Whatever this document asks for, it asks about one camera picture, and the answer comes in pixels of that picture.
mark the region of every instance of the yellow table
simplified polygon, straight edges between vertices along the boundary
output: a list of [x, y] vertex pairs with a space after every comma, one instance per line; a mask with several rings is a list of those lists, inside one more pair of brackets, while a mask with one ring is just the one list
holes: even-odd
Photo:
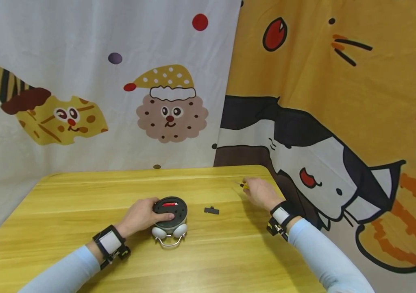
[[[268, 213], [251, 205], [233, 183], [243, 176], [276, 186], [261, 166], [47, 176], [0, 228], [0, 292], [17, 292], [118, 222], [138, 198], [171, 195], [188, 206], [185, 241], [164, 250], [150, 231], [139, 232], [128, 241], [132, 255], [80, 292], [323, 292], [299, 253], [268, 234]], [[204, 213], [210, 206], [220, 214]]]

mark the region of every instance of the black wrist strap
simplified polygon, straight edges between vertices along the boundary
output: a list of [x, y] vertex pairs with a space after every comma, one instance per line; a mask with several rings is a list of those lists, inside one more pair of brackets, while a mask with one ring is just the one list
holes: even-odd
[[[112, 252], [111, 254], [105, 249], [102, 243], [100, 243], [100, 239], [110, 232], [113, 232], [113, 234], [115, 234], [115, 236], [118, 238], [118, 240], [121, 243], [121, 246], [118, 247], [118, 249]], [[93, 240], [96, 243], [102, 255], [104, 256], [104, 262], [101, 263], [100, 265], [101, 270], [104, 269], [110, 263], [112, 263], [116, 256], [118, 256], [119, 259], [124, 259], [131, 254], [130, 248], [125, 245], [126, 239], [123, 238], [122, 235], [119, 234], [119, 232], [113, 225], [108, 226], [100, 233], [97, 233], [96, 235], [94, 235]]]
[[287, 241], [288, 234], [286, 233], [286, 225], [292, 219], [299, 216], [299, 214], [295, 211], [294, 205], [290, 201], [283, 201], [270, 211], [270, 215], [273, 216], [273, 213], [276, 212], [276, 210], [279, 208], [282, 208], [286, 213], [289, 214], [289, 216], [282, 223], [278, 223], [276, 219], [272, 217], [268, 222], [266, 229], [273, 236], [279, 233]]

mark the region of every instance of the cartoon backdrop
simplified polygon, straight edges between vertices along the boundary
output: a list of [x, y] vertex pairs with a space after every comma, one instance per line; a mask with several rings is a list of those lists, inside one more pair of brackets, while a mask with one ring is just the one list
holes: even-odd
[[212, 166], [239, 9], [0, 0], [0, 225], [51, 173]]
[[377, 292], [416, 292], [416, 1], [243, 0], [213, 148], [266, 166]]

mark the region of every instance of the white bell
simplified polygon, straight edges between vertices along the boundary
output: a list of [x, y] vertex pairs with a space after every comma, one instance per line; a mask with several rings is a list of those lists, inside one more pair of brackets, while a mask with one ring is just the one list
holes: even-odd
[[158, 227], [153, 227], [151, 233], [154, 237], [158, 237], [160, 239], [164, 239], [167, 236], [167, 233], [163, 229]]
[[175, 238], [179, 238], [181, 235], [187, 232], [187, 224], [181, 224], [180, 226], [175, 229], [173, 235]]

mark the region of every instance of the screwdriver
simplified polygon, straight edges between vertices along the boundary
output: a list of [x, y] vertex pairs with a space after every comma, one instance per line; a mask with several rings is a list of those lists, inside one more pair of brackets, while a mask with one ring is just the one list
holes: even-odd
[[242, 187], [243, 189], [249, 189], [247, 183], [239, 183], [239, 182], [235, 182], [235, 183], [240, 185], [240, 187]]

